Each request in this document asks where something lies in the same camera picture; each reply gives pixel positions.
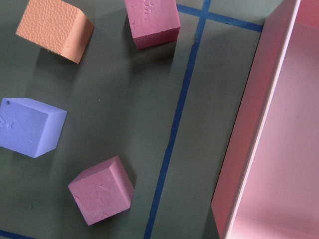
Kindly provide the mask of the dark red foam block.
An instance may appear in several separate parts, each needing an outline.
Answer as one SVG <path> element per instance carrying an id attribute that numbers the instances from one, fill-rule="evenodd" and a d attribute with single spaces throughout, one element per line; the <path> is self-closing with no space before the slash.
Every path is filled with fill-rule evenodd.
<path id="1" fill-rule="evenodd" d="M 118 156 L 82 171 L 68 188 L 89 226 L 129 209 L 134 195 Z"/>

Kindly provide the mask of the pink plastic tray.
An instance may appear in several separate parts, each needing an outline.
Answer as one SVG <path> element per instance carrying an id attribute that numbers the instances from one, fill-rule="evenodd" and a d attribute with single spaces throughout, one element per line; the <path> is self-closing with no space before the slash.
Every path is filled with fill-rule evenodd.
<path id="1" fill-rule="evenodd" d="M 318 238 L 318 1 L 266 19 L 211 208 L 222 239 Z"/>

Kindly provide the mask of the purple foam block right side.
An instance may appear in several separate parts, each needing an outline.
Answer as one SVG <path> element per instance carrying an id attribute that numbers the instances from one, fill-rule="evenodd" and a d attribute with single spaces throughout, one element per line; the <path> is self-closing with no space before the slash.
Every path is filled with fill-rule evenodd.
<path id="1" fill-rule="evenodd" d="M 0 145 L 37 158 L 57 147 L 67 111 L 30 98 L 3 98 Z"/>

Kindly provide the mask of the orange foam block right side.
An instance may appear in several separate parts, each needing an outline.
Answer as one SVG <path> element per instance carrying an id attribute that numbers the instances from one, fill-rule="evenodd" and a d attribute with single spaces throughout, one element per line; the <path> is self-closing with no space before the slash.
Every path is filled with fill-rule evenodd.
<path id="1" fill-rule="evenodd" d="M 78 64 L 93 30 L 84 12 L 63 0 L 30 0 L 16 35 Z"/>

